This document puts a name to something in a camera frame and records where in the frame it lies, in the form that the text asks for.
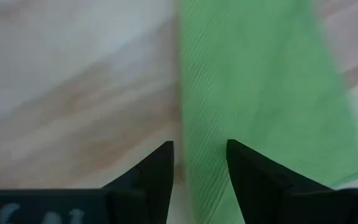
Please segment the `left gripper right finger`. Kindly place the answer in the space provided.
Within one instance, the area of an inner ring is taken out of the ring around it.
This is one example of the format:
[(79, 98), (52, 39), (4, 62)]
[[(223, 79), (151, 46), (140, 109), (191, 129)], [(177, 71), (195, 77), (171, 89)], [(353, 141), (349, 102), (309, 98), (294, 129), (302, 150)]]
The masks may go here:
[(226, 159), (246, 224), (358, 224), (358, 188), (331, 189), (234, 139)]

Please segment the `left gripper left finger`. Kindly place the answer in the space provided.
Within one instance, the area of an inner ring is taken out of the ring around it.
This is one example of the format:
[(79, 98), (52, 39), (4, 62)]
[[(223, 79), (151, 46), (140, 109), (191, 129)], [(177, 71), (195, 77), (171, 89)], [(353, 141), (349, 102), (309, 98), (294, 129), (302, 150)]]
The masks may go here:
[(173, 175), (167, 141), (99, 189), (0, 190), (0, 223), (166, 223)]

